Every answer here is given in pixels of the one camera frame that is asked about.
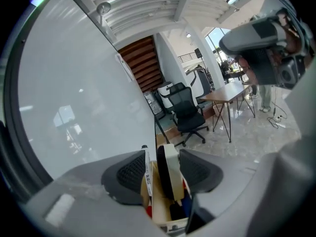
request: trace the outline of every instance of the ceiling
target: ceiling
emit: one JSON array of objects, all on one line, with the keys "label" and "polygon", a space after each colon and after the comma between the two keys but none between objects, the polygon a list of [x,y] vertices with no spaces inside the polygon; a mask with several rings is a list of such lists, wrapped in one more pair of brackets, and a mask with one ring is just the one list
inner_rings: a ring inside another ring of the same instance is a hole
[{"label": "ceiling", "polygon": [[[95,6],[107,1],[111,10],[104,15],[102,25],[112,42],[117,42],[129,33],[135,34],[148,27],[173,24],[186,19],[190,22],[205,22],[199,25],[216,26],[217,19],[230,6],[226,0],[90,0]],[[90,12],[99,17],[94,10]]]}]

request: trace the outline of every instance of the tiled floor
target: tiled floor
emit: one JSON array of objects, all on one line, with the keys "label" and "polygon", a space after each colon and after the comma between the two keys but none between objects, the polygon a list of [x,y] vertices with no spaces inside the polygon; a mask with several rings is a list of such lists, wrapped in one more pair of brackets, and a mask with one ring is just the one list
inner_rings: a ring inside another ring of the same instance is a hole
[{"label": "tiled floor", "polygon": [[[239,115],[237,114],[237,104],[234,101],[230,104],[231,123],[232,123],[232,142],[229,143],[226,130],[223,122],[219,119],[218,124],[215,127],[215,131],[212,131],[212,117],[206,120],[210,131],[206,129],[199,131],[202,136],[205,137],[206,143],[202,144],[202,140],[193,135],[186,143],[186,149],[192,149],[201,151],[204,153],[222,156],[222,157],[238,157],[247,160],[260,161],[262,155],[271,152],[277,152],[286,143],[300,138],[300,132],[295,122],[293,115],[291,114],[288,106],[286,105],[284,98],[290,91],[286,89],[276,88],[276,104],[283,108],[288,118],[282,119],[278,129],[273,128],[267,121],[267,117],[273,115],[274,105],[271,104],[272,110],[268,113],[259,111],[261,106],[261,97],[258,93],[258,98],[254,99],[256,118],[253,117],[252,112],[245,102],[243,102]],[[272,88],[272,101],[275,100],[275,87]],[[284,113],[276,108],[276,117]],[[224,116],[225,124],[228,126],[228,115]],[[170,142],[176,144],[185,138],[178,136],[173,138]]]}]

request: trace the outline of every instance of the black office chair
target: black office chair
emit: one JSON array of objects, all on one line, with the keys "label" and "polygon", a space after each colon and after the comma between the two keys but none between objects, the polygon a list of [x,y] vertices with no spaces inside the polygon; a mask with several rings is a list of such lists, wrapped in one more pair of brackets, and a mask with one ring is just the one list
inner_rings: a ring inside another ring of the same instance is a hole
[{"label": "black office chair", "polygon": [[183,83],[180,82],[171,86],[169,92],[168,99],[172,103],[175,115],[178,118],[178,122],[174,119],[178,131],[181,135],[184,133],[189,134],[184,141],[178,143],[176,146],[182,144],[185,147],[186,142],[192,134],[196,134],[202,139],[202,143],[205,143],[205,138],[200,135],[198,131],[205,128],[209,131],[209,127],[201,126],[205,123],[205,118],[198,112],[198,108],[200,107],[196,107],[193,102],[191,88],[185,87]]}]

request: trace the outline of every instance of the speaker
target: speaker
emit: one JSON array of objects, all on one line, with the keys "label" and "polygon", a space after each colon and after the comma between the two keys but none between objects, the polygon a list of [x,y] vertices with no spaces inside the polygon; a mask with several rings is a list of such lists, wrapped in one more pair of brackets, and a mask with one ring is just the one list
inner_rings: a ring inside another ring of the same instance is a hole
[{"label": "speaker", "polygon": [[202,54],[201,54],[201,52],[199,51],[198,48],[196,50],[194,50],[194,52],[196,53],[197,58],[202,58]]}]

